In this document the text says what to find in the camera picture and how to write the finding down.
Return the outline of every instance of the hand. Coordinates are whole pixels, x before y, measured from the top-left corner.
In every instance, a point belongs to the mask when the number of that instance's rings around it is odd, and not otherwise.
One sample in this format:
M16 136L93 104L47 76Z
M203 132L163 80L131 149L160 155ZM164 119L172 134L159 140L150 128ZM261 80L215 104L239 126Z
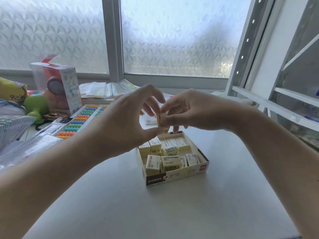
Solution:
M190 89L166 101L161 112L168 111L168 116L162 118L161 123L173 126L174 132L178 132L180 125L205 130L231 130L236 112L242 106L228 99Z
M159 127L144 130L139 123L142 108L149 115L154 114L153 111L160 113L160 107L153 96L160 103L165 103L163 94L153 85L145 85L117 98L78 135L87 137L89 144L86 146L92 152L100 151L98 156L104 156L103 159L118 156L142 145L164 132Z

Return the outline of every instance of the red logo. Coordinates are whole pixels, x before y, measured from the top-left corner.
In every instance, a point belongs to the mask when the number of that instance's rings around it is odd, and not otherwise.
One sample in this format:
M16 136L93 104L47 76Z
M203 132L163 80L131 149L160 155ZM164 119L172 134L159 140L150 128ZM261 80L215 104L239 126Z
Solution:
M206 166L207 166L207 165L202 165L202 166L200 166L199 171L205 170L205 169L206 169Z

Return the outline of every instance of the forearm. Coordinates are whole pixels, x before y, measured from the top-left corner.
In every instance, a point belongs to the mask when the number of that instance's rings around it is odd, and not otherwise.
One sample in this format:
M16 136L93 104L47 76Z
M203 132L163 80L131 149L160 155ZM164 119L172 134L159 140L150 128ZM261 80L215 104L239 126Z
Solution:
M74 136L0 174L0 235L22 238L42 213L96 165Z
M319 155L253 108L238 114L233 130L251 152L304 238L319 235Z

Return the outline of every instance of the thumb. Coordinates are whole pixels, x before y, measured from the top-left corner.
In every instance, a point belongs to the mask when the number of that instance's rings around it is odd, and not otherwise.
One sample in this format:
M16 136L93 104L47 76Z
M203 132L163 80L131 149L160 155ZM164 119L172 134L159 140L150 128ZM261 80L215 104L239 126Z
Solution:
M163 126L189 125L189 111L163 117L160 122Z
M154 127L154 128L149 128L149 129L145 129L144 130L144 138L146 141L149 141L151 139L153 139L154 137L156 137L159 134L164 133L164 128L162 127Z

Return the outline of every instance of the person's right hand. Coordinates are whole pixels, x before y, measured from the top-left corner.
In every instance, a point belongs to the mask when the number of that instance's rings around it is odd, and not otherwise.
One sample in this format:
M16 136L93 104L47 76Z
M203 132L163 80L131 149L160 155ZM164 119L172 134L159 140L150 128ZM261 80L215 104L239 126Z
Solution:
M190 89L166 101L161 112L168 111L168 116L161 119L161 124L173 126L174 132L178 132L180 125L232 130L232 123L242 109L238 102Z

